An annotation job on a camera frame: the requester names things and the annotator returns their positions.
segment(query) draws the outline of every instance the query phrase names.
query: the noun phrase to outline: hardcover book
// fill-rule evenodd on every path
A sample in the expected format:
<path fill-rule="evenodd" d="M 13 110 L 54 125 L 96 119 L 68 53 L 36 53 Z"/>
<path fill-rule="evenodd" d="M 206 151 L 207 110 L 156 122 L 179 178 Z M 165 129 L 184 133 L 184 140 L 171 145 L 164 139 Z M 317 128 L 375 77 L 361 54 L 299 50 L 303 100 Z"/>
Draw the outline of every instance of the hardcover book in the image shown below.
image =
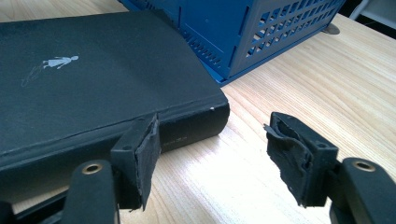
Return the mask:
<path fill-rule="evenodd" d="M 67 185 L 153 113 L 163 152 L 220 133 L 230 113 L 161 11 L 0 23 L 0 201 Z"/>

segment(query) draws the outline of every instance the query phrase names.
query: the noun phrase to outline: white figure drawing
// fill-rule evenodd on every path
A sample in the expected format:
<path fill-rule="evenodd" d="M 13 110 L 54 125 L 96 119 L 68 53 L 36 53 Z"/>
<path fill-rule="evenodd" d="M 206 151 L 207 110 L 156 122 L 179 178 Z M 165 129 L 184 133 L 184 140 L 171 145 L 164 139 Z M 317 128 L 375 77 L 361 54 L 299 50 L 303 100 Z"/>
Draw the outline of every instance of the white figure drawing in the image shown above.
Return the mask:
<path fill-rule="evenodd" d="M 59 67 L 57 67 L 56 69 L 60 69 L 62 66 L 71 63 L 72 61 L 75 61 L 78 59 L 78 56 L 73 56 L 71 58 L 66 58 L 66 57 L 55 57 L 56 59 L 51 59 L 48 61 L 43 61 L 43 63 L 47 63 L 47 65 L 44 65 L 43 68 L 46 67 L 55 67 L 60 65 Z"/>

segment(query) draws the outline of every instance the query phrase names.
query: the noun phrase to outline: blue crate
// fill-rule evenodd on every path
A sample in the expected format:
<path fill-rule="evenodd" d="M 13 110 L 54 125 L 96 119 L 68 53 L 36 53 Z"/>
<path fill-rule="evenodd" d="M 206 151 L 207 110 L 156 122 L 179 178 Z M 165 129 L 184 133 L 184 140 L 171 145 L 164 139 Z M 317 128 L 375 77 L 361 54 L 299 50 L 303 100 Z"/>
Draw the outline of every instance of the blue crate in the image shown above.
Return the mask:
<path fill-rule="evenodd" d="M 220 84 L 325 29 L 345 0 L 121 0 L 163 9 Z"/>

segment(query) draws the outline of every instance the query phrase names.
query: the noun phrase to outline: light wood surface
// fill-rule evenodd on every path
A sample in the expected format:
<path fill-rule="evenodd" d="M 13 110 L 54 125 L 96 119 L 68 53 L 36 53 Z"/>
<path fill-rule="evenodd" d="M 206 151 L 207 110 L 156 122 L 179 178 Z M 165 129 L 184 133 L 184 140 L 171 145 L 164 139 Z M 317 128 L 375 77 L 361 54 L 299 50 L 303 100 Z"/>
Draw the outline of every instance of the light wood surface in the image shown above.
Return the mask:
<path fill-rule="evenodd" d="M 0 21 L 125 10 L 116 0 L 0 0 Z M 339 146 L 340 161 L 375 161 L 395 180 L 396 41 L 340 15 L 333 24 L 340 35 L 315 35 L 223 87 L 224 131 L 162 154 L 146 211 L 121 211 L 122 223 L 330 223 L 330 202 L 297 206 L 267 156 L 272 111 Z"/>

